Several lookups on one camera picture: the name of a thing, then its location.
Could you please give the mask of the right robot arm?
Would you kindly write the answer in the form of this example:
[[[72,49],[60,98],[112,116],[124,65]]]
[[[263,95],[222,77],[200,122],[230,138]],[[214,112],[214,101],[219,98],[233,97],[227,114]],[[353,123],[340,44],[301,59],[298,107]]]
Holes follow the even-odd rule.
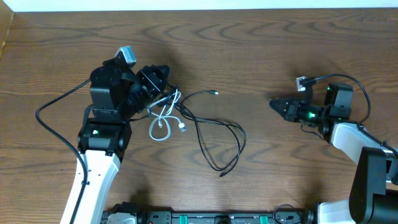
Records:
[[[317,128],[317,135],[357,165],[349,197],[319,203],[304,223],[397,223],[397,191],[387,189],[387,183],[397,184],[397,150],[350,120],[352,97],[352,86],[331,83],[323,106],[294,97],[269,102],[286,121]]]

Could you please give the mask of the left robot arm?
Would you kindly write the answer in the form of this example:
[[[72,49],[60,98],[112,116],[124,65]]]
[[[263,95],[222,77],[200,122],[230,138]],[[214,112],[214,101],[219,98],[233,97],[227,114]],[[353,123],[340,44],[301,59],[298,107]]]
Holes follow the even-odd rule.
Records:
[[[112,182],[131,138],[130,119],[165,90],[170,68],[132,64],[116,58],[90,75],[93,117],[78,133],[79,157],[61,222],[99,223]]]

